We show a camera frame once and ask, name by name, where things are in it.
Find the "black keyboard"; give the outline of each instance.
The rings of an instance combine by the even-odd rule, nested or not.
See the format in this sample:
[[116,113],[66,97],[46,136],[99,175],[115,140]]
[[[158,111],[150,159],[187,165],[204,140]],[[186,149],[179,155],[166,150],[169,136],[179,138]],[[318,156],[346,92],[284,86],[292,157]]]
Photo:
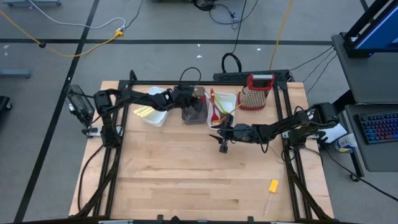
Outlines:
[[398,141],[398,113],[355,116],[366,144]]
[[270,70],[270,71],[255,71],[255,72],[233,72],[233,73],[216,73],[213,75],[214,81],[229,81],[229,82],[244,82],[248,80],[248,76],[253,75],[275,75],[276,81],[291,82],[292,76],[287,69],[285,70]]

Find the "white cable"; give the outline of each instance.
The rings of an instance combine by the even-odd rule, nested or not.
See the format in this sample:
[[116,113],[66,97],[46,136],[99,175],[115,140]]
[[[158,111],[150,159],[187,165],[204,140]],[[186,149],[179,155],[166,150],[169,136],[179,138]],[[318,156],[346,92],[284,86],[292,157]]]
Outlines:
[[90,29],[100,29],[100,28],[102,28],[102,27],[108,25],[110,22],[113,22],[113,21],[115,21],[115,20],[117,20],[117,19],[120,19],[120,20],[123,21],[123,25],[119,28],[119,30],[123,30],[124,27],[125,27],[125,25],[126,25],[126,21],[125,21],[123,18],[120,18],[120,17],[111,19],[110,21],[106,22],[105,24],[103,24],[102,26],[99,26],[99,27],[91,27],[91,26],[86,26],[86,25],[84,25],[84,24],[72,24],[72,23],[68,23],[68,22],[59,22],[59,21],[56,21],[55,19],[51,18],[51,17],[50,17],[49,15],[47,15],[45,12],[43,12],[39,7],[37,7],[37,6],[33,3],[32,0],[29,0],[29,2],[30,2],[37,10],[39,10],[43,15],[45,15],[47,18],[49,18],[49,19],[52,20],[53,22],[56,22],[57,24],[61,24],[61,25],[82,26],[82,27],[87,27],[87,28],[90,28]]

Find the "yellow extension cord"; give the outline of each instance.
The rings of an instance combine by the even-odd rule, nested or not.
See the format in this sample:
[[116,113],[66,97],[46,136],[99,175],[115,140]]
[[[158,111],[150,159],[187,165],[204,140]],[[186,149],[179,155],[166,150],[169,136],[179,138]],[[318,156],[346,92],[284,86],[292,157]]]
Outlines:
[[269,70],[271,70],[271,68],[272,68],[272,63],[274,62],[274,57],[275,57],[276,50],[279,45],[279,40],[280,40],[280,37],[282,36],[282,31],[284,30],[287,17],[289,16],[290,9],[292,8],[292,4],[293,4],[293,0],[290,0],[289,6],[287,7],[287,10],[286,10],[286,15],[285,15],[284,21],[282,22],[282,26],[280,27],[278,39],[276,40],[276,44],[274,47],[274,53],[272,53],[271,63],[269,64]]
[[[2,10],[0,10],[0,14],[2,14],[14,27],[18,28],[22,33],[24,33],[27,37],[29,37],[31,40],[33,40],[34,42],[41,44],[40,41],[36,40],[35,38],[33,38],[31,35],[29,35],[26,31],[24,31],[22,28],[19,27],[19,25],[17,25],[10,17],[8,17]],[[111,42],[112,40],[114,40],[117,37],[120,37],[123,35],[123,32],[121,32],[120,30],[116,30],[114,36],[112,38],[110,38],[109,40],[103,42],[102,44],[98,44],[95,45],[94,47],[92,47],[91,49],[87,50],[86,52],[83,52],[81,54],[78,55],[65,55],[61,52],[58,52],[57,50],[51,48],[51,47],[46,47],[46,49],[51,50],[52,52],[56,53],[57,55],[61,55],[64,57],[80,57],[82,55],[88,54],[90,53],[92,50],[94,50],[95,48],[105,45],[109,42]]]

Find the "wooden table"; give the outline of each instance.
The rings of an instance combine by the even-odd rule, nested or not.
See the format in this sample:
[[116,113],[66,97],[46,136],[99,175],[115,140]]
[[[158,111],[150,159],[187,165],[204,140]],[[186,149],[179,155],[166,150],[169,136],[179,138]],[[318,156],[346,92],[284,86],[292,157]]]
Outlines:
[[[103,82],[101,89],[117,87],[118,82]],[[292,108],[298,105],[308,108],[303,83],[288,83],[288,87]],[[141,92],[149,88],[149,85],[133,86],[133,90]],[[215,91],[237,94],[241,86],[205,88],[207,92],[214,88]],[[282,91],[280,100],[286,117]],[[282,144],[279,136],[271,141],[267,154],[262,153],[260,145],[240,142],[229,144],[228,153],[222,154],[218,152],[219,144],[209,137],[215,131],[206,123],[186,126],[182,124],[181,110],[176,109],[171,110],[164,125],[157,128],[133,114],[138,107],[131,105],[127,116],[111,218],[155,220],[158,214],[163,214],[166,220],[176,215],[181,220],[241,221],[253,216],[255,221],[294,221],[287,173],[280,158]],[[263,110],[237,110],[235,118],[237,123],[247,124],[276,122],[273,91],[270,91]],[[101,143],[100,138],[88,140],[82,167]],[[307,147],[318,150],[314,140],[308,140]],[[98,186],[104,151],[90,162],[85,172],[82,204]],[[333,217],[319,155],[307,150],[300,152],[308,191],[326,214]],[[269,214],[264,218],[262,211],[272,179],[279,180],[279,186]],[[71,215],[77,213],[77,189],[78,186]],[[107,194],[105,190],[99,214],[104,213]],[[297,198],[301,217],[304,217],[300,193]]]

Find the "red cheese grater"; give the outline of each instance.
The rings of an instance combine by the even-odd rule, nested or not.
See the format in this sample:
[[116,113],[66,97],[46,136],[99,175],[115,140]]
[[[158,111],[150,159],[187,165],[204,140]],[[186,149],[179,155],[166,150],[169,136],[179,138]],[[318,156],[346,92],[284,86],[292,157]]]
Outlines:
[[250,74],[246,86],[238,93],[238,104],[242,110],[260,110],[266,106],[269,90],[275,81],[275,75]]

